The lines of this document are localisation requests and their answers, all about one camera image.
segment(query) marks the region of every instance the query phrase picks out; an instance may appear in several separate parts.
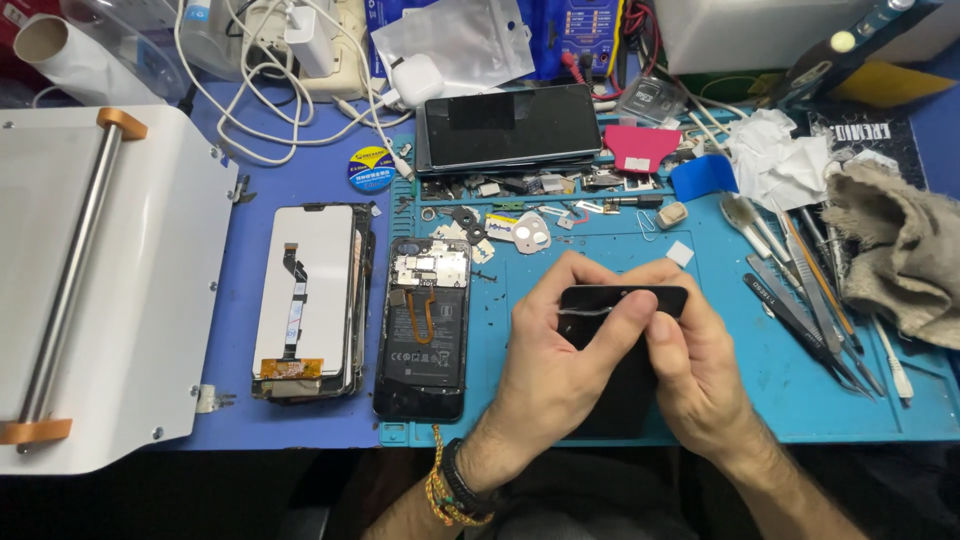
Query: yellow cloth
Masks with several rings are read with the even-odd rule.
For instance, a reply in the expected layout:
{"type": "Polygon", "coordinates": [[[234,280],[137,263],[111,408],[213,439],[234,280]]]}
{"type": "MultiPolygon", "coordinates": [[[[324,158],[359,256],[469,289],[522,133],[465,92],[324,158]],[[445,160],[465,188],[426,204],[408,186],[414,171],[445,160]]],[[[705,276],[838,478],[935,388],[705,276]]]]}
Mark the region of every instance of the yellow cloth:
{"type": "Polygon", "coordinates": [[[851,99],[886,109],[942,92],[956,81],[899,67],[885,61],[870,61],[857,69],[830,96],[851,99]]]}

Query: cardboard tube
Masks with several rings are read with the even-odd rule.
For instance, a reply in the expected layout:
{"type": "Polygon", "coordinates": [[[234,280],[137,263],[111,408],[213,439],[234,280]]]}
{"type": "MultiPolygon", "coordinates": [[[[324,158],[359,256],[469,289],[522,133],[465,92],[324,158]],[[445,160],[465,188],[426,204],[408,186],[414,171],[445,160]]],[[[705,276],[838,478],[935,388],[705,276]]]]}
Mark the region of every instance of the cardboard tube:
{"type": "Polygon", "coordinates": [[[86,106],[164,103],[100,43],[59,17],[31,17],[13,51],[86,106]]]}

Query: beige cloth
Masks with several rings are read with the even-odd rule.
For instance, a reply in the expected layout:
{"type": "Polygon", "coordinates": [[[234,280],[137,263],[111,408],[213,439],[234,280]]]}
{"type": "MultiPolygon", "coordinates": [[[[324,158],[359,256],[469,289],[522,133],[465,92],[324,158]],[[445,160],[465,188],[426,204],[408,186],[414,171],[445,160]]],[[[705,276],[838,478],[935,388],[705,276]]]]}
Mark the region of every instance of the beige cloth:
{"type": "Polygon", "coordinates": [[[828,178],[824,221],[860,243],[842,295],[906,335],[960,349],[960,203],[871,162],[828,178]]]}

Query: bracelet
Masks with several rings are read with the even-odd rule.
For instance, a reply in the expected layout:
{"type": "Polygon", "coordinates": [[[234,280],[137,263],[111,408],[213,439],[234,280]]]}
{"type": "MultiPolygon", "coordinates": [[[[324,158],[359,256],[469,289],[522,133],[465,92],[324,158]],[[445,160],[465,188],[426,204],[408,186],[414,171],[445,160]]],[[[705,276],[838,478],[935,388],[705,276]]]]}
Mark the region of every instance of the bracelet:
{"type": "Polygon", "coordinates": [[[424,485],[426,499],[430,502],[430,509],[447,527],[452,527],[454,522],[468,527],[480,527],[488,524],[493,519],[492,512],[486,515],[476,515],[475,512],[465,511],[463,503],[458,502],[455,497],[447,493],[444,482],[440,478],[444,442],[440,437],[440,426],[436,424],[433,425],[433,437],[437,442],[437,453],[434,457],[433,469],[427,476],[424,485]]]}
{"type": "Polygon", "coordinates": [[[446,483],[450,485],[453,496],[463,504],[466,512],[473,514],[491,514],[495,510],[493,502],[486,501],[476,493],[473,493],[473,490],[467,487],[464,478],[460,476],[460,471],[457,470],[457,451],[460,450],[460,445],[463,443],[463,439],[453,439],[444,449],[441,468],[444,471],[446,483]]]}

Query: hand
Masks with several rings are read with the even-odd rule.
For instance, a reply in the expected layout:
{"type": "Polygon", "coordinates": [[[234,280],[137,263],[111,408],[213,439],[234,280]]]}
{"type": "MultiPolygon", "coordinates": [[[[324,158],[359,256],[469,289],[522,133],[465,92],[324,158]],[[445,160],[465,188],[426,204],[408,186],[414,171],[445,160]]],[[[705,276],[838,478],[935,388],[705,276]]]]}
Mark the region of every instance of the hand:
{"type": "Polygon", "coordinates": [[[625,296],[587,347],[577,351],[557,333],[561,293],[577,283],[615,285],[620,277],[568,251],[516,303],[496,396],[458,456],[471,489],[513,479],[575,430],[657,309],[657,297],[649,291],[625,296]]]}
{"type": "Polygon", "coordinates": [[[646,332],[660,381],[660,412],[680,443],[721,468],[764,455],[771,444],[776,447],[743,388],[733,339],[693,277],[663,258],[621,279],[625,284],[679,285],[689,293],[679,324],[658,312],[646,332]]]}

